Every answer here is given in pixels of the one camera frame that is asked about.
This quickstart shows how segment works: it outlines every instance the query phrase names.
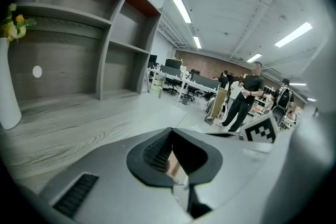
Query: shelf unit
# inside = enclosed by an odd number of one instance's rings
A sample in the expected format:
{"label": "shelf unit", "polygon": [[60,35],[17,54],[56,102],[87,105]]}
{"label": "shelf unit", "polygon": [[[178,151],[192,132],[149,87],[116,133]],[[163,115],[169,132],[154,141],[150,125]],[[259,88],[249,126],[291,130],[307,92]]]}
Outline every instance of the shelf unit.
{"label": "shelf unit", "polygon": [[18,101],[141,93],[161,16],[148,0],[18,0],[18,12],[38,22],[8,52]]}

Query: red shelf back panel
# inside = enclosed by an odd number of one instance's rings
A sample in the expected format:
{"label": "red shelf back panel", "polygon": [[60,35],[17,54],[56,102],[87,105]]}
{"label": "red shelf back panel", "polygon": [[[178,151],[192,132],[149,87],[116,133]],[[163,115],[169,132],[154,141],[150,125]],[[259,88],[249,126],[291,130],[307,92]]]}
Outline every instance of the red shelf back panel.
{"label": "red shelf back panel", "polygon": [[145,17],[154,17],[160,15],[160,12],[148,0],[126,0],[137,11]]}

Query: white vase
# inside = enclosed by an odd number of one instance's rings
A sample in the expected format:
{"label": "white vase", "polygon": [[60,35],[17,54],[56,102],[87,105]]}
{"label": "white vase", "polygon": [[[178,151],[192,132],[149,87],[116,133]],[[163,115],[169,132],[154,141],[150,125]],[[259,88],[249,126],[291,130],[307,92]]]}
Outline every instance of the white vase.
{"label": "white vase", "polygon": [[0,38],[0,122],[4,129],[15,127],[21,120],[8,66],[9,40]]}

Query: cardboard box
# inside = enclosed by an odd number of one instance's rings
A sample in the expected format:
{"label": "cardboard box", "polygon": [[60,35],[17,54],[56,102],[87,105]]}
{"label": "cardboard box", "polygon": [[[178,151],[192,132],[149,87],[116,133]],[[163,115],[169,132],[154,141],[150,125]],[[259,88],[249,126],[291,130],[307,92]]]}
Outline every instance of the cardboard box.
{"label": "cardboard box", "polygon": [[223,104],[223,102],[226,98],[226,94],[227,94],[227,90],[225,90],[223,88],[219,89],[217,98],[215,100],[214,109],[213,109],[212,114],[211,114],[211,117],[213,119],[215,119],[217,117],[217,114],[219,113],[220,108],[222,107],[222,104]]}

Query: fluorescent light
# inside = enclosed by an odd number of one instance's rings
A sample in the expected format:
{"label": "fluorescent light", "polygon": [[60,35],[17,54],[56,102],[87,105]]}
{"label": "fluorescent light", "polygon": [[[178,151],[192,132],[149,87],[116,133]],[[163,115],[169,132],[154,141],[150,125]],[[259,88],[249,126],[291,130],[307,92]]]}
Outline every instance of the fluorescent light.
{"label": "fluorescent light", "polygon": [[290,83],[291,86],[307,86],[305,83]]}
{"label": "fluorescent light", "polygon": [[294,39],[298,38],[299,36],[303,35],[305,32],[308,32],[313,27],[310,23],[304,23],[301,25],[298,29],[296,29],[294,32],[290,33],[287,37],[283,38],[279,42],[275,43],[275,46],[281,48],[283,45],[286,45],[287,43],[290,43]]}
{"label": "fluorescent light", "polygon": [[247,62],[253,62],[254,60],[257,60],[261,56],[262,56],[261,54],[256,54],[252,58],[248,59]]}
{"label": "fluorescent light", "polygon": [[191,24],[191,20],[190,20],[190,17],[189,17],[189,14],[185,8],[185,6],[183,5],[183,2],[182,0],[173,0],[175,5],[177,6],[178,10],[180,11],[184,21],[187,23],[187,24]]}
{"label": "fluorescent light", "polygon": [[200,43],[200,39],[198,37],[194,37],[196,46],[198,47],[198,49],[201,49],[201,43]]}

